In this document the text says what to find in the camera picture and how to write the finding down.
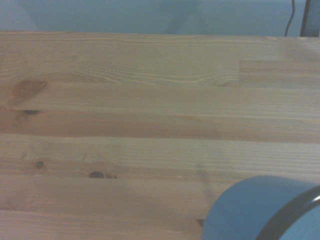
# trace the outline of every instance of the black cable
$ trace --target black cable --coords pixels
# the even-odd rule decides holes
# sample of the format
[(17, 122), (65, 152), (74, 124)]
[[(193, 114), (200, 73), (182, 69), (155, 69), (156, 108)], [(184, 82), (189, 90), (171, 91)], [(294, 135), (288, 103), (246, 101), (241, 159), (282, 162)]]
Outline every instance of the black cable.
[(288, 34), (288, 30), (289, 30), (290, 24), (291, 24), (291, 22), (292, 22), (292, 19), (294, 18), (295, 10), (296, 10), (295, 0), (292, 0), (292, 13), (291, 13), (291, 17), (290, 17), (290, 19), (289, 19), (288, 25), (286, 26), (286, 29), (285, 29), (285, 33), (284, 33), (284, 36), (285, 36), (285, 37), (286, 37), (287, 34)]

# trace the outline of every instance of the light blue wall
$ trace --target light blue wall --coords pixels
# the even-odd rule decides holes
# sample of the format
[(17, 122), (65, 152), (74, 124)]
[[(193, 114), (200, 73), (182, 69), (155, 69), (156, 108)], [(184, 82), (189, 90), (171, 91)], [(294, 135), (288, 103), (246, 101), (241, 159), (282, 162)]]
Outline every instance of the light blue wall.
[[(283, 36), (291, 0), (1, 0), (0, 29), (137, 34)], [(299, 36), (295, 0), (288, 36)]]

